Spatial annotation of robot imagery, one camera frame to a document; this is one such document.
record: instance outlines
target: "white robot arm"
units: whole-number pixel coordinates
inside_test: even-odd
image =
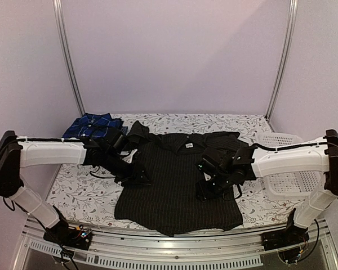
[[[254,144],[229,155],[208,148],[198,169],[209,174],[209,181],[197,183],[197,197],[213,199],[228,193],[233,185],[278,173],[319,171],[324,176],[310,196],[294,209],[286,229],[262,234],[266,250],[298,244],[308,239],[307,229],[313,220],[338,198],[338,134],[327,130],[314,141],[270,148]]]
[[[59,210],[25,185],[20,169],[45,164],[82,164],[102,166],[125,185],[149,185],[144,168],[139,163],[127,163],[120,153],[128,139],[113,128],[100,139],[43,139],[17,137],[7,131],[0,141],[0,196],[9,198],[22,210],[35,217],[45,228],[44,239],[61,246],[88,249],[91,235],[69,228]]]

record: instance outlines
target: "lavender wall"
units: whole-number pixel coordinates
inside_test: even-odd
[[[304,139],[338,131],[338,1],[300,1],[291,52],[272,118]],[[326,219],[338,250],[338,203]]]
[[[51,1],[0,1],[0,138],[4,131],[60,136],[78,116],[65,70]],[[24,172],[45,194],[56,166]],[[8,270],[25,215],[0,198],[0,270]]]
[[[92,113],[264,114],[289,1],[63,1]]]

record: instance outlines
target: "black shirt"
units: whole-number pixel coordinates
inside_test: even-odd
[[[233,190],[222,198],[199,201],[195,184],[204,175],[196,163],[206,147],[237,151],[248,144],[238,140],[238,132],[207,134],[149,133],[138,121],[128,134],[136,159],[152,182],[150,186],[126,186],[115,206],[116,219],[130,219],[165,235],[201,229],[230,230],[243,223],[233,198]]]

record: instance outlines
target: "white laundry basket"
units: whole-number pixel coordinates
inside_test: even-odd
[[[279,147],[301,143],[303,140],[296,135],[266,132],[258,133],[256,142],[268,147]],[[320,178],[319,172],[281,173],[263,177],[263,184],[270,200],[301,200],[315,189]]]

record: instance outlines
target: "blue plaid shirt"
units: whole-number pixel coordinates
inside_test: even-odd
[[[108,134],[109,127],[122,129],[122,119],[113,119],[110,114],[84,114],[81,118],[76,118],[74,123],[65,131],[63,138],[101,138]]]

